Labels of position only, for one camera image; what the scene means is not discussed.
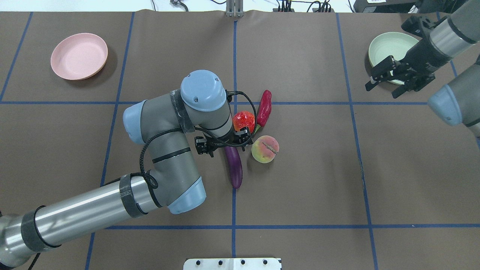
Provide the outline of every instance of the white bracket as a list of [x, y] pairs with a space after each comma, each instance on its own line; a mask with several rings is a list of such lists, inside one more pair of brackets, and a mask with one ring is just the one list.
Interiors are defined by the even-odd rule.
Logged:
[[282, 270], [280, 258], [188, 259], [183, 270]]
[[227, 0], [227, 17], [243, 17], [243, 0]]

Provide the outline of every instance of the plate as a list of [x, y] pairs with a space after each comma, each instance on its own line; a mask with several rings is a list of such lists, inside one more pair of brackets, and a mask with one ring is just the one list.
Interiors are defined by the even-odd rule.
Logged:
[[53, 50], [50, 65], [56, 75], [67, 80], [83, 80], [99, 72], [107, 62], [105, 41], [90, 33], [70, 36]]
[[[395, 60], [405, 57], [407, 51], [417, 44], [418, 40], [412, 36], [399, 32], [388, 32], [374, 38], [368, 47], [368, 59], [374, 67], [389, 55]], [[396, 85], [404, 84], [400, 80], [389, 81]]]

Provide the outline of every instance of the white floor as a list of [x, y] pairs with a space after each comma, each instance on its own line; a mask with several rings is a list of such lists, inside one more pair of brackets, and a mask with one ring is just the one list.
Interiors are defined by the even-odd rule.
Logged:
[[[173, 6], [170, 0], [154, 0], [157, 11], [179, 11], [184, 9], [180, 6]], [[226, 4], [215, 4], [211, 0], [182, 0], [190, 11], [224, 11]], [[292, 3], [295, 12], [306, 12], [310, 4], [308, 3]], [[348, 6], [348, 0], [330, 0], [335, 12], [351, 12]], [[243, 9], [260, 10], [271, 12], [273, 8], [277, 8], [276, 0], [244, 0]], [[56, 12], [73, 12], [73, 11], [138, 11], [143, 9], [153, 10], [151, 0], [0, 0], [0, 11], [56, 11]]]

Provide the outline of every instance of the white metal plate with holes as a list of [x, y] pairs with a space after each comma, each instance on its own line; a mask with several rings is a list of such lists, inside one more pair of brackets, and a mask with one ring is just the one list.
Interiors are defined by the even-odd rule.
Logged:
[[183, 270], [282, 270], [282, 259], [280, 258], [188, 259], [183, 264]]

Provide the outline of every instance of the peach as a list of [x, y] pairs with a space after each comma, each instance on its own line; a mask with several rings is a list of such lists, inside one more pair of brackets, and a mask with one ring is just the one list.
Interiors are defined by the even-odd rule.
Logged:
[[253, 143], [252, 156], [260, 163], [269, 163], [275, 158], [279, 150], [280, 146], [275, 138], [263, 135]]

